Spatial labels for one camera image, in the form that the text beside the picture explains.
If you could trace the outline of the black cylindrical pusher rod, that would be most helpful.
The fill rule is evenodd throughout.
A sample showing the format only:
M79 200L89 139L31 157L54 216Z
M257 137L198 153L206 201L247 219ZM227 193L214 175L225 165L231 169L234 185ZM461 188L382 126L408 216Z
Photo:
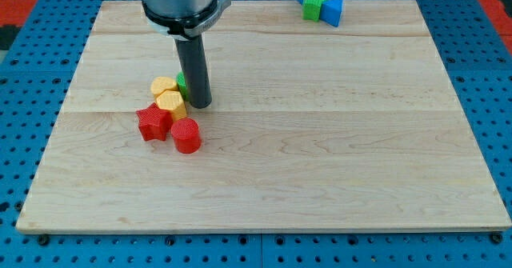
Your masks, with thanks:
M189 103L203 109L212 102L210 81L202 36L191 40L177 40L175 45L184 74Z

